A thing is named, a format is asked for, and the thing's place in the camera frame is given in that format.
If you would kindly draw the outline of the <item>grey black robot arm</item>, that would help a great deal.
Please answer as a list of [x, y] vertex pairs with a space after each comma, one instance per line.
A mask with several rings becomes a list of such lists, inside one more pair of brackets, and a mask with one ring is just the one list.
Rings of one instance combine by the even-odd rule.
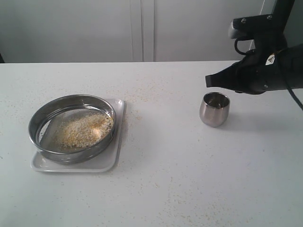
[[208, 75], [207, 87], [260, 95], [303, 87], [303, 46], [289, 48], [284, 35], [256, 35], [255, 49], [241, 61]]

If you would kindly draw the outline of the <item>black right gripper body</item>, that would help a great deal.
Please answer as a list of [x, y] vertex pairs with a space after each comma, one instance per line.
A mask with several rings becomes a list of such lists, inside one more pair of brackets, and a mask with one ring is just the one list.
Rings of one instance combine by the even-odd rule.
[[235, 92], [259, 95], [266, 91], [289, 90], [278, 59], [278, 54], [287, 48], [285, 36], [255, 35], [254, 43], [255, 49], [236, 69]]

